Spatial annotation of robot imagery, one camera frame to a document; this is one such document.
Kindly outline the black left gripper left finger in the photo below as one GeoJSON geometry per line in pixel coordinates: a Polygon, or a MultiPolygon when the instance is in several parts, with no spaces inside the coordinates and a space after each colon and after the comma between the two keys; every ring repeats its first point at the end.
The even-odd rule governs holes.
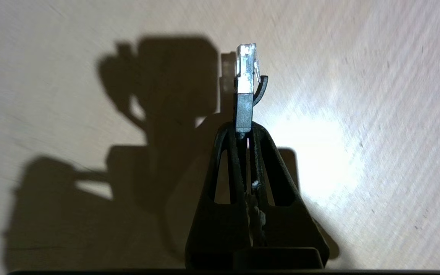
{"type": "Polygon", "coordinates": [[[219,127],[203,189],[185,247],[185,267],[193,270],[232,270],[234,255],[251,247],[245,186],[237,136],[232,122],[219,127]],[[215,202],[222,153],[227,152],[230,203],[215,202]]]}

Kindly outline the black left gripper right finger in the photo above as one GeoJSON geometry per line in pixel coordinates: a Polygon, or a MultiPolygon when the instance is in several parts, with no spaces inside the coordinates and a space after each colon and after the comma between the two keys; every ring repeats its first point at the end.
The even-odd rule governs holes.
{"type": "Polygon", "coordinates": [[[266,268],[324,268],[330,249],[271,135],[254,123],[249,144],[256,263],[266,268]]]}

